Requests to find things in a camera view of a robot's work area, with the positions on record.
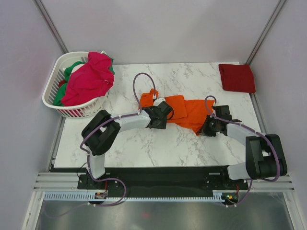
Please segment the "orange t-shirt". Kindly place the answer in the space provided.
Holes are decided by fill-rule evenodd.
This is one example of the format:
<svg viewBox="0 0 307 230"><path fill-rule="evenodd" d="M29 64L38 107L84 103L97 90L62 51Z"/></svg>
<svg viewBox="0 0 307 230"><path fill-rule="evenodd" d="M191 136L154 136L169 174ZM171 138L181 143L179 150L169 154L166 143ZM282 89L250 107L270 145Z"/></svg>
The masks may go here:
<svg viewBox="0 0 307 230"><path fill-rule="evenodd" d="M167 123L190 129L195 134L203 126L209 112L213 111L214 104L214 100L185 100L182 95L168 96L165 101L174 110L167 117Z"/></svg>

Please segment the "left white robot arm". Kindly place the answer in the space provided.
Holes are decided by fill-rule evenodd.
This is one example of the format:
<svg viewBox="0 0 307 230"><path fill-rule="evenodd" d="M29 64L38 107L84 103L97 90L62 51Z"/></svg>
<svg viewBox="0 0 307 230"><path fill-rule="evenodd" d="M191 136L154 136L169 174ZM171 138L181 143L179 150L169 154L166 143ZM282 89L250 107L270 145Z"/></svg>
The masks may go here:
<svg viewBox="0 0 307 230"><path fill-rule="evenodd" d="M112 147L119 133L138 129L166 129L168 117L174 110L164 100L139 111L112 115L101 110L82 131L83 141L80 149L87 154L89 184L101 188L105 184L105 155Z"/></svg>

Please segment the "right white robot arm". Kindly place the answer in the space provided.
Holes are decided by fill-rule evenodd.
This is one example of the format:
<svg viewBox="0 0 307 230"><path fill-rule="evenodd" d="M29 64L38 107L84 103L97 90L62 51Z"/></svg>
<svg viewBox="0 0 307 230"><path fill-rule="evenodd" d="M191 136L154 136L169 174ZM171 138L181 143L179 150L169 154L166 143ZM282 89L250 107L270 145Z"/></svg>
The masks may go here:
<svg viewBox="0 0 307 230"><path fill-rule="evenodd" d="M228 105L210 106L213 114L207 115L197 134L215 137L217 133L235 139L245 147L245 162L227 167L220 176L224 188L232 188L237 180L276 181L287 174L280 137L276 134L262 134L245 126L240 120L233 119Z"/></svg>

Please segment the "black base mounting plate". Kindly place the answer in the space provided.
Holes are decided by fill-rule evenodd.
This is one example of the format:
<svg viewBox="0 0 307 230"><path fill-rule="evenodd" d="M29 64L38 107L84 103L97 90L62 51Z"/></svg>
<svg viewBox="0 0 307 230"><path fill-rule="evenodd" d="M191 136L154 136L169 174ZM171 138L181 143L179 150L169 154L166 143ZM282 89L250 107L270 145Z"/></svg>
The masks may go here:
<svg viewBox="0 0 307 230"><path fill-rule="evenodd" d="M214 190L246 190L243 180L231 180L226 166L106 168L100 181L80 175L78 189L107 189L108 197L211 197Z"/></svg>

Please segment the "folded dark red t-shirt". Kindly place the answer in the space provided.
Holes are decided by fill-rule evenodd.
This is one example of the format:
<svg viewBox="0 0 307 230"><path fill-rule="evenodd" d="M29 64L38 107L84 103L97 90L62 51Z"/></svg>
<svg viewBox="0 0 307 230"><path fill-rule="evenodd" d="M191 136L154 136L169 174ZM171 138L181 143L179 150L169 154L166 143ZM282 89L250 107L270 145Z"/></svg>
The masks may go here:
<svg viewBox="0 0 307 230"><path fill-rule="evenodd" d="M219 64L222 88L230 92L255 93L254 75L249 65Z"/></svg>

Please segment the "red garment in basket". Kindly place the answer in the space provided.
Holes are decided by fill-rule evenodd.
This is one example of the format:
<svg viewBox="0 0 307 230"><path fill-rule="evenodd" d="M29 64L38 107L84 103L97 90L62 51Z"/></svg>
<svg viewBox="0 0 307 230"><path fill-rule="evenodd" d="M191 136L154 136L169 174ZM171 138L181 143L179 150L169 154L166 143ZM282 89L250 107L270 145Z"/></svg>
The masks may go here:
<svg viewBox="0 0 307 230"><path fill-rule="evenodd" d="M65 80L60 81L60 82L59 82L59 89L60 89L60 88L64 88L64 89L65 89L65 88L67 87L67 83L68 83L68 82L65 81Z"/></svg>

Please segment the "white plastic laundry basket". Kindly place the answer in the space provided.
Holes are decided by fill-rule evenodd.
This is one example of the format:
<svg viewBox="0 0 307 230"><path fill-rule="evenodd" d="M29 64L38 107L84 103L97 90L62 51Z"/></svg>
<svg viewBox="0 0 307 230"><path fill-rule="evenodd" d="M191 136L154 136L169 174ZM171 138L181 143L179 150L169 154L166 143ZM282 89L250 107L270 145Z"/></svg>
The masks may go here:
<svg viewBox="0 0 307 230"><path fill-rule="evenodd" d="M44 89L43 103L66 118L89 117L102 109L114 84L113 58L102 52L70 52L59 57ZM59 89L59 82L67 87Z"/></svg>

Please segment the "aluminium frame rail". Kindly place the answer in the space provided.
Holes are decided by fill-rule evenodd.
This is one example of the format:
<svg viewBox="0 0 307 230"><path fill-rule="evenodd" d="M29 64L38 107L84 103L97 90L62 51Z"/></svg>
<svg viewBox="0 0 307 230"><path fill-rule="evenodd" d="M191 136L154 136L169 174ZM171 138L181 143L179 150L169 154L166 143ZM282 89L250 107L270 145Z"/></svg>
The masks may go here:
<svg viewBox="0 0 307 230"><path fill-rule="evenodd" d="M71 172L40 172L36 178L34 191L75 191L79 177Z"/></svg>

